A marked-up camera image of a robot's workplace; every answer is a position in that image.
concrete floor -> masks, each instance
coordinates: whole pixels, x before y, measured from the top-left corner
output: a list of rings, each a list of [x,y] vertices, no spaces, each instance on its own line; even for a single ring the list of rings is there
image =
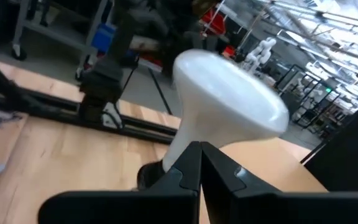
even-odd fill
[[[28,55],[25,61],[19,62],[11,57],[10,45],[0,46],[0,61],[74,85],[78,84],[74,75],[80,57],[79,51],[28,30],[23,33],[22,47]],[[124,71],[123,82],[127,80],[129,73],[130,70]],[[175,87],[171,86],[167,78],[158,73],[154,74],[172,113],[180,117],[181,104]],[[145,67],[139,67],[134,72],[122,94],[122,99],[154,110],[167,112],[152,77]],[[280,137],[307,149],[314,149],[321,142],[308,130],[302,130],[292,123],[289,124],[287,132]]]

